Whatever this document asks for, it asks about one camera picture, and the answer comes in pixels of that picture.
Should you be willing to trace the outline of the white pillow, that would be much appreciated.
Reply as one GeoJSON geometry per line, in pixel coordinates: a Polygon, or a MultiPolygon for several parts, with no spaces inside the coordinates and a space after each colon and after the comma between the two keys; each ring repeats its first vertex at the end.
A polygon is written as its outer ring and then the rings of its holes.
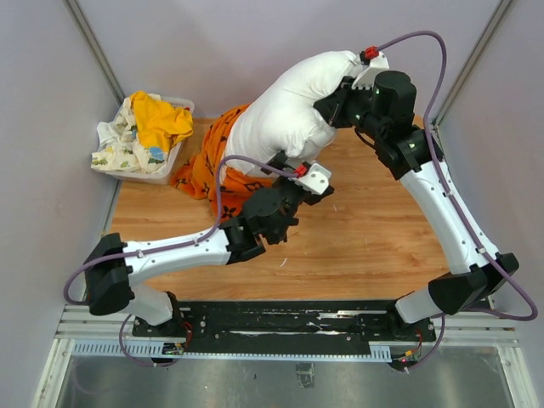
{"type": "Polygon", "coordinates": [[[235,119],[224,154],[267,163],[283,151],[294,160],[313,161],[337,133],[314,103],[362,70],[351,51],[324,52],[295,64],[235,119]]]}

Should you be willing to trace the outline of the orange flower-pattern pillowcase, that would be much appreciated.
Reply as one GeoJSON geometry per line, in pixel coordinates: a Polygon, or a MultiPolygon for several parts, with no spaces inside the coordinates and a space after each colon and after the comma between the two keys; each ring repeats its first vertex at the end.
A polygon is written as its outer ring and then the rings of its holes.
{"type": "Polygon", "coordinates": [[[196,200],[208,201],[221,221],[237,216],[252,194],[274,183],[272,178],[247,176],[229,163],[220,166],[235,120],[248,108],[225,112],[207,130],[201,148],[170,178],[170,185],[196,200]]]}

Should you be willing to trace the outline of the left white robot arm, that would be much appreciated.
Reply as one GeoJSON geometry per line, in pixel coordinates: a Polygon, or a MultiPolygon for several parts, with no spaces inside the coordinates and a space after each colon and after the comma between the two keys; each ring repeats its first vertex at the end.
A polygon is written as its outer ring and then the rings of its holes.
{"type": "Polygon", "coordinates": [[[147,280],[256,258],[267,245],[287,240],[288,229],[298,225],[301,204],[312,206],[334,191],[331,172],[318,162],[294,165],[279,153],[261,168],[279,177],[272,186],[253,191],[239,214],[219,220],[210,229],[159,241],[123,242],[119,234],[102,238],[84,266],[90,314],[132,315],[138,336],[188,333],[190,323],[176,297],[150,288],[147,280]]]}

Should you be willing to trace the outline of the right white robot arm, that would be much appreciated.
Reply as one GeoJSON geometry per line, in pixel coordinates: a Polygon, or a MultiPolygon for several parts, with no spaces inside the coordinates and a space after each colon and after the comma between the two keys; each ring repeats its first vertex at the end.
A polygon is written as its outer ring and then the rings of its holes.
{"type": "Polygon", "coordinates": [[[400,71],[379,73],[371,86],[344,77],[335,91],[314,103],[334,128],[369,137],[378,160],[400,181],[424,213],[445,254],[448,272],[395,301],[385,319],[387,334],[409,337],[416,323],[454,315],[498,291],[519,269],[511,252],[486,237],[458,195],[441,149],[414,124],[417,89],[400,71]]]}

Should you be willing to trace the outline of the white plastic basket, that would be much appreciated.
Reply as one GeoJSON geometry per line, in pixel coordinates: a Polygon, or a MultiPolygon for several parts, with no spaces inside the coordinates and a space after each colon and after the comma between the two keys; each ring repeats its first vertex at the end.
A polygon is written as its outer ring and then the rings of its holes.
{"type": "Polygon", "coordinates": [[[147,184],[168,184],[168,181],[170,179],[171,174],[173,173],[173,167],[176,163],[179,153],[182,150],[182,146],[184,144],[184,140],[181,141],[179,144],[175,145],[169,152],[170,152],[170,158],[167,160],[166,166],[163,168],[163,171],[161,173],[155,173],[155,174],[142,174],[142,173],[122,173],[122,172],[108,172],[104,173],[107,175],[110,175],[111,177],[118,179],[118,180],[124,180],[124,181],[132,181],[132,182],[139,182],[139,183],[147,183],[147,184]]]}

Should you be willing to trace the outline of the yellow cloth in basket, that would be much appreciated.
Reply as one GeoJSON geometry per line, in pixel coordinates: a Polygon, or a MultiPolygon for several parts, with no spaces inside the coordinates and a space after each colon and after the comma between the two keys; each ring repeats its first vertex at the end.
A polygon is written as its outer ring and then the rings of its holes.
{"type": "Polygon", "coordinates": [[[146,148],[168,153],[175,145],[193,134],[193,118],[189,110],[154,99],[144,91],[130,97],[139,142],[146,148]]]}

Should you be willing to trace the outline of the white printed cloth in basket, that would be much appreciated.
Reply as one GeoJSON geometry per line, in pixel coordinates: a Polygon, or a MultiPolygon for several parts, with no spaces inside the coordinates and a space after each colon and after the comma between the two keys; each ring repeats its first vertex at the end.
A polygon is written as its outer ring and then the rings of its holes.
{"type": "Polygon", "coordinates": [[[170,152],[161,147],[144,147],[139,137],[130,98],[125,98],[111,122],[97,126],[99,148],[91,155],[91,168],[97,172],[161,173],[170,152]]]}

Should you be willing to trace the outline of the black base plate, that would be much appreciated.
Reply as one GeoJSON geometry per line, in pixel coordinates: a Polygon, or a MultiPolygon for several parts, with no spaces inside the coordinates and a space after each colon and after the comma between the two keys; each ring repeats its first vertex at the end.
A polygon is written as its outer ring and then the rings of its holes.
{"type": "Polygon", "coordinates": [[[189,350],[203,354],[270,357],[362,356],[372,341],[429,343],[429,319],[406,324],[391,300],[191,301],[174,320],[151,326],[135,320],[135,337],[192,335],[189,350]]]}

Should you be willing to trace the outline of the aluminium rail frame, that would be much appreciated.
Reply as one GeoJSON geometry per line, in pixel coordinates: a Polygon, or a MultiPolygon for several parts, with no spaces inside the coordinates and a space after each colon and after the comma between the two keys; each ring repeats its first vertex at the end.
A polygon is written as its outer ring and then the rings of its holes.
{"type": "Polygon", "coordinates": [[[408,372],[440,347],[493,347],[517,407],[537,398],[525,370],[514,325],[487,302],[454,316],[403,323],[391,301],[184,301],[171,320],[153,326],[134,312],[91,314],[64,308],[33,400],[56,404],[70,358],[77,354],[130,357],[147,366],[176,359],[383,362],[408,372]],[[428,353],[423,351],[430,346],[428,353]]]}

